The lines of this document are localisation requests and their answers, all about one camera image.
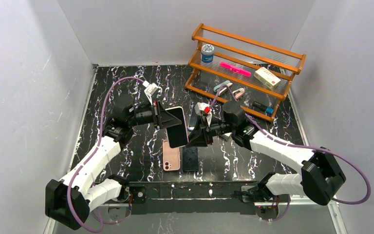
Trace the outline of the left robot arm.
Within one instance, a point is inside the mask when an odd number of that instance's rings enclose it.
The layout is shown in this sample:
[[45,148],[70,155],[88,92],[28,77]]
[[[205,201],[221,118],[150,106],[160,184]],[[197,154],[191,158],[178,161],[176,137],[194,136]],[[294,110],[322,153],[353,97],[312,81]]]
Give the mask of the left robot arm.
[[119,198],[128,180],[111,175],[94,184],[101,171],[128,144],[133,127],[151,124],[157,130],[165,129],[172,148],[188,142],[184,110],[181,106],[165,108],[153,100],[135,107],[132,97],[118,97],[112,113],[102,118],[100,137],[93,148],[69,173],[60,180],[50,180],[45,188],[45,215],[72,230],[84,227],[90,213],[100,205]]

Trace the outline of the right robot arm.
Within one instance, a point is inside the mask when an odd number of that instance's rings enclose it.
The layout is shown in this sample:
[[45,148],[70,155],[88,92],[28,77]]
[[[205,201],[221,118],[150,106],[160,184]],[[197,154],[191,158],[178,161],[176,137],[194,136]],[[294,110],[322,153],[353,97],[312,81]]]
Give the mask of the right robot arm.
[[346,181],[335,157],[326,149],[297,147],[260,130],[236,102],[228,101],[223,105],[222,119],[212,116],[207,103],[197,103],[194,111],[197,120],[188,135],[187,147],[206,147],[212,144],[215,136],[230,133],[238,146],[267,155],[295,170],[294,174],[268,173],[241,195],[265,201],[279,195],[300,195],[325,206]]

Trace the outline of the pink phone case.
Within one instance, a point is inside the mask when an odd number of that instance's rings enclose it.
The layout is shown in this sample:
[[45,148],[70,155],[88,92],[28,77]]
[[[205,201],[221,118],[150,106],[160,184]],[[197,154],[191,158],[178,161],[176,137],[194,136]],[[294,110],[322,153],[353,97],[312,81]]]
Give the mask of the pink phone case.
[[179,148],[171,148],[168,140],[163,141],[163,169],[164,171],[180,170],[180,151]]

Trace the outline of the bare black phone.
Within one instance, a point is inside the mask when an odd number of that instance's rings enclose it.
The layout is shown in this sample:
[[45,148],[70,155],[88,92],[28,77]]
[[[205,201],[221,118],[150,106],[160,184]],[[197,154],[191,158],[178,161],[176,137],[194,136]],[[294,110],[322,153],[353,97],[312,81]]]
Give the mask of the bare black phone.
[[197,172],[199,170],[197,147],[182,148],[182,169],[184,172]]

